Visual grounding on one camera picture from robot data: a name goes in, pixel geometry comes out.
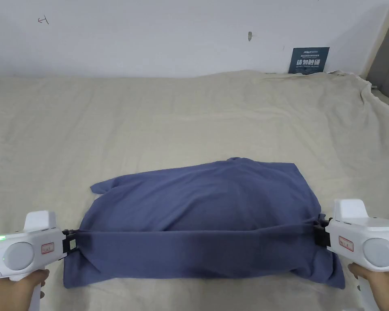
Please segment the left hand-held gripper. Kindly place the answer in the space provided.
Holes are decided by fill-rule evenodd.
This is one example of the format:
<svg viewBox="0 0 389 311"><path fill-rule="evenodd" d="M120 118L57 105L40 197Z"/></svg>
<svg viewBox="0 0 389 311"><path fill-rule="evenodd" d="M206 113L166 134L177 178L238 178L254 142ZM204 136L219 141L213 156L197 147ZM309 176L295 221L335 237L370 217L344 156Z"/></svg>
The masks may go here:
<svg viewBox="0 0 389 311"><path fill-rule="evenodd" d="M0 279L17 282L65 258L78 250L79 232L60 229L54 212L28 213L22 230L0 235Z"/></svg>

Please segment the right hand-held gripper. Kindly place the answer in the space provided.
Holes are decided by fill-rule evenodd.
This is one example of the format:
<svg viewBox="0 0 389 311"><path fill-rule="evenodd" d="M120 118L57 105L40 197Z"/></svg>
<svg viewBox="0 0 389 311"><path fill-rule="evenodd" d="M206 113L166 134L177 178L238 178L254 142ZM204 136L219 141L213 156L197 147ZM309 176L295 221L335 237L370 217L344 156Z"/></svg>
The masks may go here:
<svg viewBox="0 0 389 311"><path fill-rule="evenodd" d="M369 217L362 200L336 199L333 217L313 222L314 242L375 272L389 272L389 219Z"/></svg>

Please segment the person's left hand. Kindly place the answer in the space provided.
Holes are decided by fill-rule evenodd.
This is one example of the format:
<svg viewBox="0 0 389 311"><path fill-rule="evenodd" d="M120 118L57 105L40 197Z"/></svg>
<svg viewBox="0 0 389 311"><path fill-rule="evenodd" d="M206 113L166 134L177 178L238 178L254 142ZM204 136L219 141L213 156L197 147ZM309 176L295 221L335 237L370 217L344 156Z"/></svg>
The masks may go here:
<svg viewBox="0 0 389 311"><path fill-rule="evenodd" d="M0 311L28 311L35 287L43 287L49 270L37 270L19 281L0 279Z"/></svg>

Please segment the person's right hand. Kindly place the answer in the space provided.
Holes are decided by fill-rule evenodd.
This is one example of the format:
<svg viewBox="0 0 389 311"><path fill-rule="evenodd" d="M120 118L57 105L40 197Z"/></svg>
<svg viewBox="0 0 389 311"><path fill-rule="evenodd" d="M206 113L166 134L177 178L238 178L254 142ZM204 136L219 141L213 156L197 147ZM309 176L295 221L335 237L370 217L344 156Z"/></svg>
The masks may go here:
<svg viewBox="0 0 389 311"><path fill-rule="evenodd" d="M389 272L370 271L356 263L349 264L348 269L356 279L361 277L369 282L379 310L389 311Z"/></svg>

